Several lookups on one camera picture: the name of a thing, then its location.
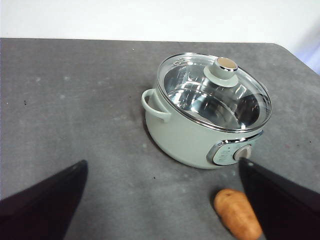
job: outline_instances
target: glass lid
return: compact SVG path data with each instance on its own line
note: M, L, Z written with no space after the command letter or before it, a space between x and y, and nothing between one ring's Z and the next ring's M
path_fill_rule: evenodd
M223 132L251 132L270 118L266 89L229 58L181 53L158 70L164 98L190 120Z

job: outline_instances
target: control panel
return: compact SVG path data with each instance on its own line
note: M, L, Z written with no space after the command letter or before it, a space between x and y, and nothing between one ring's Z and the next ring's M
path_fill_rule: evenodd
M209 162L220 166L236 164L240 158L251 156L256 139L262 134L263 131L250 137L223 140L211 148L206 158Z

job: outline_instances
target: gray table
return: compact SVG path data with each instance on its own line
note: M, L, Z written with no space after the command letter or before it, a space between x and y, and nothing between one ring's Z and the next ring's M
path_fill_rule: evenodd
M243 189L238 166L180 164L144 124L141 93L181 52L230 57L268 88L273 114L252 160L320 192L320 78L279 45L5 38L1 198L86 159L66 239L233 239L211 200Z

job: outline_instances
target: chrome trim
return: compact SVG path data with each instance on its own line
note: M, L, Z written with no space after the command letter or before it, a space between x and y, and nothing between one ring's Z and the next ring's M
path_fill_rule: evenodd
M268 91L266 90L266 88L258 81L256 80L253 76L252 78L265 90L265 93L268 97L268 99L270 100L270 113L269 116L267 117L267 119L262 122L259 126L253 127L253 128L246 128L246 129L228 129L228 128L224 128L224 127L220 127L218 125L215 125L213 123L207 123L203 120L197 119L194 116L189 115L188 113L186 113L185 111L183 111L182 109L180 109L179 107L177 107L168 97L166 90L164 89L164 86L162 86L160 84L160 80L159 80L159 73L160 73L160 69L162 68L162 65L168 60L171 59L173 57L177 57L180 55L187 55L187 54L191 54L191 55L202 55L202 56L208 56L208 57L212 57L212 58L218 58L217 56L213 56L213 55L209 55L209 54L201 54L201 53L195 53L195 52L183 52L183 53L178 53L172 56L167 57L165 60L162 61L162 63L160 64L160 66L158 67L157 70L157 87L159 89L160 94L162 95L162 97L166 100L166 102L171 105L174 109L176 109L181 115L183 115L184 117L186 117L187 119L203 126L209 129L213 129L213 130L217 130L220 132L224 132L224 133L249 133L249 132L253 132L255 130L260 129L262 126L264 126L267 121L270 119L271 115L272 115L272 102L271 102L271 98L269 96ZM243 70L241 67L239 67L237 65L237 70L241 69L242 71L244 71L246 74L248 74L249 76L251 76L247 71Z
M225 67L225 66L222 66L218 60L219 59L228 59L230 61L232 61L234 64L235 64L235 68L230 68L230 67ZM235 72L238 70L238 64L236 64L232 59L228 58L228 57L223 57L223 56L219 56L216 60L214 60L214 63L219 66L222 70L226 71L226 72Z
M210 151L208 152L208 154L206 155L206 159L208 160L208 162L215 164L215 165L219 165L219 166L224 166L221 164L218 164L216 162L214 162L214 156L217 153L217 151L223 146L223 145L229 145L229 144L238 144L238 143L246 143L246 142L250 142L252 140L255 140L257 138L259 138L262 134L264 133L263 130L261 130L259 133L253 135L253 136L249 136L249 137L242 137L240 139L226 139L226 140L222 140L218 143L216 143L215 145L212 146L212 148L210 149Z

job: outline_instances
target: lid knob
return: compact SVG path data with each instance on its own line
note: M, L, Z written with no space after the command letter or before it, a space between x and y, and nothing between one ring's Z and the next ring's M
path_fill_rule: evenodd
M214 84L232 88L238 84L239 79L235 75L238 65L227 57L218 57L212 65L203 69L204 75Z

